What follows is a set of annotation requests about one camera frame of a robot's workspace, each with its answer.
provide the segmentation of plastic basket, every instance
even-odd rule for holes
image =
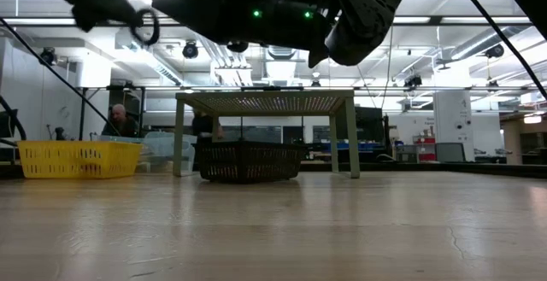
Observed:
[[[142,144],[101,141],[20,141],[29,179],[108,179],[135,173]]]
[[[196,151],[202,178],[224,183],[251,184],[295,178],[306,147],[239,141],[198,143]]]

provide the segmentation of metal pole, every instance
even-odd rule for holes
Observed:
[[[144,105],[146,104],[146,88],[141,87],[141,96],[140,96],[140,114],[138,120],[138,136],[143,137],[143,123],[144,123]]]
[[[85,97],[85,94],[87,92],[87,88],[82,89],[82,96]],[[85,121],[85,100],[82,98],[82,104],[79,112],[79,136],[78,140],[82,141],[84,140],[84,121]]]

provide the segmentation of wooden floor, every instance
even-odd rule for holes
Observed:
[[[547,181],[0,181],[0,280],[545,280]]]

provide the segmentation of table top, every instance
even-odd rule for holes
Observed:
[[[335,114],[352,90],[178,93],[177,100],[217,116],[315,116]]]

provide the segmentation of floor crack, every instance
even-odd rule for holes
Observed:
[[[465,254],[463,253],[462,248],[458,246],[458,238],[454,235],[454,229],[452,229],[451,226],[449,226],[448,228],[450,229],[450,235],[452,236],[452,245],[460,252],[462,260],[465,260]]]

